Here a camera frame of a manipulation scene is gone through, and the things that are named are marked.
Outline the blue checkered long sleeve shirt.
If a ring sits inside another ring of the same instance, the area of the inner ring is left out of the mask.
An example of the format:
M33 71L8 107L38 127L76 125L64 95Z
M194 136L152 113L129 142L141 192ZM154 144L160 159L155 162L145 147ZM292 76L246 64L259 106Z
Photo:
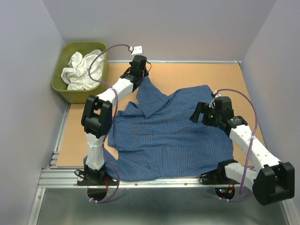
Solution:
M209 86L183 88L167 96L149 78L138 89L137 102L118 111L108 144L106 172L122 181L197 176L233 159L231 139L217 127L193 123L199 102L212 100Z

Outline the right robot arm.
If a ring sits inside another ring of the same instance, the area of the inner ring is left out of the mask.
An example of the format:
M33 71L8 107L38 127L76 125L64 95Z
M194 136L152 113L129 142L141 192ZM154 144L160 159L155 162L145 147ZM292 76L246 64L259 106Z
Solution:
M190 120L217 127L235 142L244 153L249 154L253 170L236 160L225 160L217 168L200 176L204 185L228 183L233 180L248 188L263 206L292 199L295 194L295 169L289 162L283 163L272 155L255 137L247 122L235 116L229 97L216 97L211 104L198 102Z

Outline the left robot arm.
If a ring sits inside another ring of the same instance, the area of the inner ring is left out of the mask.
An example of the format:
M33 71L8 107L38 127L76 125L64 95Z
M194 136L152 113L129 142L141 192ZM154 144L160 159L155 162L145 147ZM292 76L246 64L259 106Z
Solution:
M111 88L96 96L90 95L86 100L81 119L88 145L84 170L95 185L104 181L103 144L113 124L113 108L142 84L144 77L148 75L146 63L145 56L134 56L129 63L130 67Z

